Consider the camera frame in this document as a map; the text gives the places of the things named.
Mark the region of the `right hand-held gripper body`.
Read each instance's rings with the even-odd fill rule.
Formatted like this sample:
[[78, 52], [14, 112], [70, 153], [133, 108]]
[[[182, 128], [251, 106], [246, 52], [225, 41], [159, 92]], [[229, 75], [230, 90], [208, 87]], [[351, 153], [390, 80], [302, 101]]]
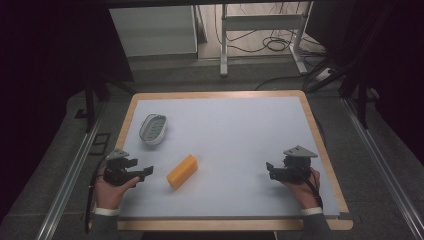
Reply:
[[311, 176], [311, 159], [317, 157], [316, 153], [297, 145], [285, 150], [284, 154], [282, 182], [301, 184]]

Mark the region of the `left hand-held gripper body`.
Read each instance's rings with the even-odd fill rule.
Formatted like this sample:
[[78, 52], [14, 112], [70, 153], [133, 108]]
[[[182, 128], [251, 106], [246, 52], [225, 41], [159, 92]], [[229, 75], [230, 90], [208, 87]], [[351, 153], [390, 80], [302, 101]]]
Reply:
[[130, 176], [125, 167], [125, 161], [128, 159], [129, 153], [122, 149], [116, 148], [106, 156], [106, 168], [103, 173], [103, 179], [111, 185], [121, 186], [129, 181]]

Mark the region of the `person's left hand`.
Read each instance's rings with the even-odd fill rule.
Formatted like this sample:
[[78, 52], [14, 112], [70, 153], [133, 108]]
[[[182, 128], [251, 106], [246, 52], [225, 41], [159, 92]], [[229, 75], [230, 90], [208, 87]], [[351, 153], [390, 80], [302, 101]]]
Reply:
[[134, 177], [121, 186], [114, 186], [106, 182], [103, 175], [99, 174], [94, 185], [96, 206], [108, 210], [117, 210], [125, 192], [135, 187], [139, 180], [139, 177]]

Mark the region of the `person's right hand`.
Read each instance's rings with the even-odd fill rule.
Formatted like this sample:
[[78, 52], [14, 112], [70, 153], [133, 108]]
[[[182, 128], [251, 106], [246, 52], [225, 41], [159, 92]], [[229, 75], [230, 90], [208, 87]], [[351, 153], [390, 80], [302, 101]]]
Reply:
[[[309, 177], [308, 181], [311, 183], [315, 190], [319, 190], [320, 172], [315, 169], [311, 169], [311, 171], [312, 175]], [[292, 191], [293, 195], [303, 209], [311, 209], [319, 206], [313, 190], [308, 186], [307, 183], [292, 184], [284, 182], [284, 185]]]

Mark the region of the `orange soap bar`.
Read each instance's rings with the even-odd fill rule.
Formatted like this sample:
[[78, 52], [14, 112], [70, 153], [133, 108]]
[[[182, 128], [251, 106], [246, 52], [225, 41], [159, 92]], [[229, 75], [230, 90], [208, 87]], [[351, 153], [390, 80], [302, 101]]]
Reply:
[[171, 172], [166, 179], [173, 190], [180, 188], [198, 170], [198, 160], [188, 155]]

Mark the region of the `grey oval soap dish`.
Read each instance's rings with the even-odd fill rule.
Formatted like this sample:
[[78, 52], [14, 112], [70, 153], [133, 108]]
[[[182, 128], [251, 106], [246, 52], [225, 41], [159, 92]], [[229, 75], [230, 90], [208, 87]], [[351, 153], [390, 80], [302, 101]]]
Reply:
[[148, 115], [139, 131], [139, 137], [144, 144], [158, 145], [164, 139], [167, 129], [167, 117], [160, 114]]

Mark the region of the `white table mat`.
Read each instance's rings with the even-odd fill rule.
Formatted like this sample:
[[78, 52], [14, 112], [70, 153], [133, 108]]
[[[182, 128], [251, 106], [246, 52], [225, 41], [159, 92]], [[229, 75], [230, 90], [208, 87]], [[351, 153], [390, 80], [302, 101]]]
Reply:
[[[139, 131], [150, 114], [167, 117], [158, 145], [144, 144]], [[301, 101], [294, 96], [135, 100], [124, 151], [152, 175], [129, 190], [121, 217], [278, 218], [299, 215], [290, 190], [271, 180], [269, 162], [283, 164], [284, 151], [300, 145], [317, 154], [312, 166], [324, 169]], [[198, 170], [177, 190], [166, 176], [188, 155]]]

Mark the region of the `black tripod stand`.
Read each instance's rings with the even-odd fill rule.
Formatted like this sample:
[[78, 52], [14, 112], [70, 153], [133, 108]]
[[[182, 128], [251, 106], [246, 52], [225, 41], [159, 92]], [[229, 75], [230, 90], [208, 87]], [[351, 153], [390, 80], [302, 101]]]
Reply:
[[94, 97], [97, 97], [100, 102], [108, 102], [111, 99], [112, 94], [107, 87], [108, 83], [116, 86], [117, 88], [130, 95], [135, 95], [137, 93], [134, 88], [104, 73], [94, 73], [88, 75], [85, 78], [84, 89], [86, 108], [79, 109], [75, 116], [76, 119], [85, 118], [87, 120], [87, 133], [94, 129], [96, 120]]
[[357, 120], [364, 129], [368, 128], [366, 121], [367, 89], [369, 81], [366, 79], [366, 70], [370, 61], [370, 51], [376, 43], [378, 34], [381, 32], [387, 21], [394, 3], [391, 0], [366, 0], [368, 3], [374, 2], [374, 10], [365, 15], [366, 19], [354, 36], [339, 49], [326, 57], [317, 67], [322, 69], [337, 55], [351, 52], [350, 60], [343, 65], [333, 76], [328, 77], [320, 83], [310, 85], [312, 77], [306, 77], [302, 90], [305, 93], [313, 93], [330, 83], [343, 79], [338, 89], [341, 98], [349, 98], [354, 91], [357, 91]]

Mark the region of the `white power strip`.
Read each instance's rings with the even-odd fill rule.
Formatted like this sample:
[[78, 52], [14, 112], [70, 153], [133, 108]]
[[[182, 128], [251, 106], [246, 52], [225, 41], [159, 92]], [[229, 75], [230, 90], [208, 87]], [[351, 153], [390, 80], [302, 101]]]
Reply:
[[315, 77], [315, 79], [317, 81], [323, 81], [330, 77], [334, 72], [335, 70], [333, 68], [325, 68]]

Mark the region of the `white panel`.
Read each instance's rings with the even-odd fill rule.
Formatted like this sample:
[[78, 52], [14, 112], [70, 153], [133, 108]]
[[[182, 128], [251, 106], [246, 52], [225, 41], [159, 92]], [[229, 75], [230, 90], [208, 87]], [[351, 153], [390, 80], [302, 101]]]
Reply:
[[127, 57], [197, 52], [193, 6], [117, 8], [109, 12]]

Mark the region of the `dark curtain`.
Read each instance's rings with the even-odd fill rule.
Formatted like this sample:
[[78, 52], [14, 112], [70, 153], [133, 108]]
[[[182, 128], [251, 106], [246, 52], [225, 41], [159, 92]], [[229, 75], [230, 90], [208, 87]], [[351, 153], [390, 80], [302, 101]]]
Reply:
[[344, 66], [359, 52], [381, 6], [393, 9], [365, 58], [376, 109], [424, 164], [424, 0], [319, 0], [306, 33]]
[[102, 0], [0, 0], [0, 222], [52, 142], [68, 99], [133, 77]]

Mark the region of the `white metal stand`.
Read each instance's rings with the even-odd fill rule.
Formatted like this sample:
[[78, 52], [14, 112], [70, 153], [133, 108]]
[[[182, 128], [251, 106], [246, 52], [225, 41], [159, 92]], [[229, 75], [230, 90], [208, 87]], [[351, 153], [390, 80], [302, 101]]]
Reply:
[[300, 57], [299, 46], [307, 24], [312, 2], [309, 1], [301, 14], [273, 14], [273, 15], [227, 15], [227, 5], [222, 5], [221, 12], [221, 52], [220, 75], [228, 75], [227, 33], [229, 31], [250, 30], [293, 30], [294, 42], [289, 45], [289, 50], [301, 75], [307, 74], [307, 68]]

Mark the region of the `black floor frame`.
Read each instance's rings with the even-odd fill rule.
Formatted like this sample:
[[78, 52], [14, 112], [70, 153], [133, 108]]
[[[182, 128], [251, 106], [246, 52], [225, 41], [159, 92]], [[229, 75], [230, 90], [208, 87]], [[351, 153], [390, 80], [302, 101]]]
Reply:
[[108, 148], [110, 133], [98, 133], [95, 135], [95, 138], [89, 149], [89, 155], [92, 156], [102, 156], [106, 153]]

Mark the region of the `aluminium rail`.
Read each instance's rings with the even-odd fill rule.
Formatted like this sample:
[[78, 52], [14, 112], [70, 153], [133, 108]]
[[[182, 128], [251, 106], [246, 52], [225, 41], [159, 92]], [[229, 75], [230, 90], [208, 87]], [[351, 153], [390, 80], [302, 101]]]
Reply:
[[88, 156], [89, 150], [94, 138], [98, 132], [98, 128], [102, 122], [105, 109], [107, 108], [106, 102], [100, 102], [96, 111], [94, 124], [92, 128], [84, 135], [83, 141], [71, 161], [71, 165], [68, 168], [66, 175], [58, 192], [53, 199], [53, 202], [41, 224], [39, 232], [36, 235], [35, 240], [52, 240], [57, 226], [60, 222], [61, 216], [64, 213], [65, 207], [69, 201], [73, 188], [77, 182], [79, 174], [81, 173], [82, 167]]
[[393, 171], [390, 169], [386, 158], [376, 144], [370, 131], [366, 129], [357, 118], [357, 110], [349, 99], [341, 99], [342, 104], [347, 109], [348, 115], [358, 132], [362, 142], [364, 143], [371, 159], [373, 160], [380, 176], [382, 177], [386, 187], [388, 188], [394, 202], [409, 229], [411, 230], [415, 240], [424, 240], [424, 221], [419, 215], [416, 207], [413, 205], [410, 197], [406, 194]]

